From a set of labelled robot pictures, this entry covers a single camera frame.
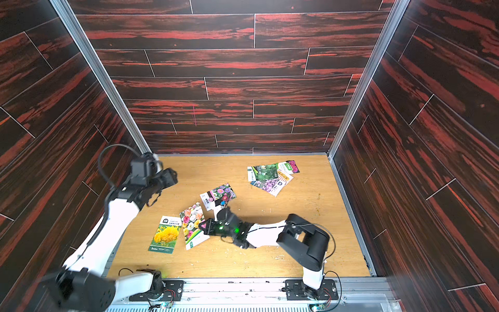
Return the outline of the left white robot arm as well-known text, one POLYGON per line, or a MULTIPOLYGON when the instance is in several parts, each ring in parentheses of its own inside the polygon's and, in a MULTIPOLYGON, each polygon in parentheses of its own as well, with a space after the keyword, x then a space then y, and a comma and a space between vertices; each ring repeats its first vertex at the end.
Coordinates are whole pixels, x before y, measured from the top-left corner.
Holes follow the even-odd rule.
POLYGON ((55 273, 40 279, 58 309, 105 311, 111 304, 142 294, 160 298, 166 287, 157 270, 141 269, 118 279, 104 278, 107 261, 128 225, 155 194, 178 182, 171 168, 129 176, 105 199, 105 213, 80 247, 55 273))

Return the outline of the mixed roses seed packet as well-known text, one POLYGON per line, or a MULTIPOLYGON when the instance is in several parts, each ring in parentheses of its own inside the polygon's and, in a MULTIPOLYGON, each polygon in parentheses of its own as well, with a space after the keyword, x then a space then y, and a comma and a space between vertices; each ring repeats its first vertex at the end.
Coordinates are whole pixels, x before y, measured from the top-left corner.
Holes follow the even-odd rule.
POLYGON ((182 211, 180 213, 180 218, 182 221, 186 250, 190 250, 210 238, 210 236, 205 235, 200 229, 200 224, 205 221, 200 202, 196 202, 193 206, 182 211))

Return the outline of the yellow flower seed packet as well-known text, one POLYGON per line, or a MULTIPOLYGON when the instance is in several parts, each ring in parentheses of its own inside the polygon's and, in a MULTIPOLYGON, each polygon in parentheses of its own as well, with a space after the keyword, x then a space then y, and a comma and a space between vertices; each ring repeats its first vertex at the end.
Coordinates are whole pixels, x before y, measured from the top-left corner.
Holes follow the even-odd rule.
POLYGON ((182 221, 179 217, 162 216, 148 250, 162 254, 173 254, 181 225, 182 221))

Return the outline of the purple pink asters seed packet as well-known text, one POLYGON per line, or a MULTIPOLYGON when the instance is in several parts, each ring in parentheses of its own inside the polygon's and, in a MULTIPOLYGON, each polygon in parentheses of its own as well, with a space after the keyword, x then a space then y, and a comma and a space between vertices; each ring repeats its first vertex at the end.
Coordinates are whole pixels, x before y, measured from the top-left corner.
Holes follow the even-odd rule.
POLYGON ((237 196, 230 184, 225 183, 213 190, 200 194, 201 202, 204 204, 206 210, 214 211, 221 209, 230 200, 235 199, 237 196))

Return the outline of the green gourd seed packet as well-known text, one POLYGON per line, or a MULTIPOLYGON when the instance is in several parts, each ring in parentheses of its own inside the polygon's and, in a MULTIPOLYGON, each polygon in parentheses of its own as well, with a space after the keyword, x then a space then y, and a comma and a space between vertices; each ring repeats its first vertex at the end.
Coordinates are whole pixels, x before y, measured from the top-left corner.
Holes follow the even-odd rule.
POLYGON ((248 181, 266 181, 278 178, 278 164, 248 167, 248 181))

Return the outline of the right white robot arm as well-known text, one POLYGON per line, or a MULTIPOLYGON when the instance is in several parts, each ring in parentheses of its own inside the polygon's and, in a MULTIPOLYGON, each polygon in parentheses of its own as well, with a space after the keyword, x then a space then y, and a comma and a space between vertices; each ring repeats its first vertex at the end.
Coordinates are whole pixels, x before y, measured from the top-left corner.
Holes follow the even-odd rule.
POLYGON ((274 224, 254 224, 242 221, 227 207, 219 211, 216 219, 201 222, 199 229, 205 235, 230 238, 241 249, 278 246, 302 266, 304 289, 318 291, 322 285, 332 236, 319 224, 296 214, 274 224))

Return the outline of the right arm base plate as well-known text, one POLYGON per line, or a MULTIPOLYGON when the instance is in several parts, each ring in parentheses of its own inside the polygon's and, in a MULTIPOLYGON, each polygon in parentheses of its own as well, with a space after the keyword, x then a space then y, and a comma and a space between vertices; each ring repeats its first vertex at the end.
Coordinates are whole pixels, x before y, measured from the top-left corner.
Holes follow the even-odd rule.
POLYGON ((334 280, 323 280, 318 290, 305 285, 302 279, 285 280, 281 289, 286 293, 287 300, 338 300, 339 290, 334 280))

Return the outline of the purple flowers seed packet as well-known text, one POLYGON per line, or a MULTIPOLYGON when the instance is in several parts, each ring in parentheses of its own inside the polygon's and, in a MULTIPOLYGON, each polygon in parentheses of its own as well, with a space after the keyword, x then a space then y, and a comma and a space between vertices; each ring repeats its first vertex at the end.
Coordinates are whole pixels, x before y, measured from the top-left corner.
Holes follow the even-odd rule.
POLYGON ((251 185, 257 187, 274 197, 276 197, 281 190, 286 186, 286 183, 281 179, 268 179, 264 181, 251 181, 251 185))

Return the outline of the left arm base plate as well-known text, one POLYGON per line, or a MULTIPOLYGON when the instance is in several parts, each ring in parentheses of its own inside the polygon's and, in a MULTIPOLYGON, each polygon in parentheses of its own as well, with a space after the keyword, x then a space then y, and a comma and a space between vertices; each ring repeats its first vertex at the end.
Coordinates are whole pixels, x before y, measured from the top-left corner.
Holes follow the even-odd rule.
POLYGON ((185 286, 184 280, 168 280, 155 282, 152 288, 145 293, 139 293, 129 297, 130 302, 179 302, 183 296, 185 286))

